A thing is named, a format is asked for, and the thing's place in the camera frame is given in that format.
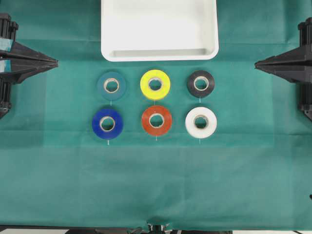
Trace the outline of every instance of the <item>green cloth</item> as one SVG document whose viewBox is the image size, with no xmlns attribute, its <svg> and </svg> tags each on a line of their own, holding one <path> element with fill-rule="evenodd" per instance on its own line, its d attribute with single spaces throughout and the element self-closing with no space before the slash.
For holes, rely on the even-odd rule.
<svg viewBox="0 0 312 234">
<path fill-rule="evenodd" d="M 59 59 L 59 68 L 14 86 L 12 111 L 0 121 L 0 224 L 312 229 L 312 123 L 296 109 L 295 85 L 254 69 L 299 45 L 297 25 L 311 16 L 312 1 L 217 4 L 213 60 L 114 63 L 100 52 L 99 0 L 0 2 L 19 24 L 18 42 Z M 140 122 L 153 105 L 139 86 L 150 69 L 172 81 L 156 103 L 174 123 L 158 141 Z M 186 80 L 201 69 L 215 78 L 201 105 L 215 112 L 218 128 L 199 144 L 184 120 L 199 106 Z M 107 71 L 122 73 L 128 86 L 113 102 L 124 130 L 110 146 L 91 127 L 110 105 L 96 89 Z"/>
</svg>

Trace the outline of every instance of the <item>white tray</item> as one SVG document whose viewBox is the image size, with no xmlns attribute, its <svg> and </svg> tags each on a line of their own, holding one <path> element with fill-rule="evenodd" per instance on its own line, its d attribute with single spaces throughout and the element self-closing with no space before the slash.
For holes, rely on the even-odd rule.
<svg viewBox="0 0 312 234">
<path fill-rule="evenodd" d="M 101 37 L 109 61 L 212 59 L 216 0 L 101 0 Z"/>
</svg>

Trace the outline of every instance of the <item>blue tape roll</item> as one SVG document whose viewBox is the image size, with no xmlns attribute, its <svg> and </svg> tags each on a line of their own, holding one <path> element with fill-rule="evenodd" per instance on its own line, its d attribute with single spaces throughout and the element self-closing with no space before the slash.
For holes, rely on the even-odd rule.
<svg viewBox="0 0 312 234">
<path fill-rule="evenodd" d="M 110 92 L 106 89 L 106 85 L 109 82 L 117 83 L 117 90 Z M 126 81 L 124 77 L 117 72 L 108 72 L 101 76 L 97 82 L 97 90 L 102 95 L 103 98 L 109 101 L 115 101 L 121 98 L 126 92 Z"/>
<path fill-rule="evenodd" d="M 102 128 L 102 122 L 111 118 L 114 121 L 114 126 L 111 130 L 105 131 Z M 119 136 L 123 129 L 121 115 L 113 109 L 103 109 L 96 113 L 92 121 L 93 132 L 102 139 L 111 140 Z"/>
</svg>

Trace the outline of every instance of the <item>tape roll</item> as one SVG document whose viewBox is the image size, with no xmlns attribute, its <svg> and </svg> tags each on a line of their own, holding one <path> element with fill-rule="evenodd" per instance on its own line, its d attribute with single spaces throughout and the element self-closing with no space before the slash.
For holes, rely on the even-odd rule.
<svg viewBox="0 0 312 234">
<path fill-rule="evenodd" d="M 110 130 L 105 130 L 102 126 L 106 119 L 113 121 L 113 127 Z M 102 139 L 111 140 L 119 136 L 123 129 L 121 115 L 113 109 L 103 109 L 97 112 L 92 121 L 94 133 Z"/>
<path fill-rule="evenodd" d="M 151 124 L 151 119 L 154 116 L 162 118 L 162 124 L 154 127 Z M 142 115 L 142 127 L 150 135 L 159 137 L 166 134 L 172 126 L 172 116 L 168 109 L 163 106 L 152 106 L 144 111 Z"/>
<path fill-rule="evenodd" d="M 117 84 L 117 89 L 110 91 L 108 89 L 108 83 L 115 82 Z M 97 90 L 102 95 L 103 98 L 109 101 L 115 101 L 121 98 L 126 92 L 126 81 L 124 77 L 117 72 L 108 72 L 100 77 L 97 82 Z"/>
<path fill-rule="evenodd" d="M 160 82 L 161 87 L 158 90 L 153 90 L 150 87 L 150 83 L 153 80 Z M 170 91 L 170 79 L 166 73 L 161 70 L 151 70 L 142 76 L 140 86 L 141 91 L 150 100 L 164 99 Z"/>
<path fill-rule="evenodd" d="M 202 80 L 206 83 L 206 87 L 200 89 L 196 86 L 196 82 Z M 196 71 L 191 74 L 187 81 L 187 88 L 190 93 L 197 98 L 204 98 L 212 93 L 215 88 L 214 77 L 206 71 Z"/>
<path fill-rule="evenodd" d="M 204 128 L 198 128 L 195 124 L 197 118 L 203 118 L 206 120 L 206 126 Z M 197 107 L 192 109 L 186 116 L 185 126 L 188 133 L 199 139 L 210 137 L 217 128 L 217 119 L 215 114 L 208 108 Z"/>
</svg>

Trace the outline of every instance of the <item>black mechanical part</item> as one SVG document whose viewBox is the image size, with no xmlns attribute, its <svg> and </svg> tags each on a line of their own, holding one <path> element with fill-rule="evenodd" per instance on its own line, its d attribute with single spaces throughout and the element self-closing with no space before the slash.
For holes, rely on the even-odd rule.
<svg viewBox="0 0 312 234">
<path fill-rule="evenodd" d="M 98 234 L 98 232 L 95 229 L 71 229 L 65 234 Z"/>
<path fill-rule="evenodd" d="M 206 86 L 203 89 L 200 89 L 196 86 L 196 82 L 202 80 L 206 83 Z M 192 73 L 187 81 L 187 88 L 189 92 L 196 98 L 205 98 L 215 88 L 215 79 L 207 71 L 196 71 Z"/>
<path fill-rule="evenodd" d="M 300 87 L 298 109 L 312 121 L 312 18 L 298 25 L 299 47 L 255 64 L 256 69 L 276 75 Z"/>
<path fill-rule="evenodd" d="M 54 58 L 15 42 L 18 29 L 18 24 L 11 21 L 7 13 L 0 13 L 0 119 L 12 107 L 12 85 L 58 67 L 58 61 Z"/>
</svg>

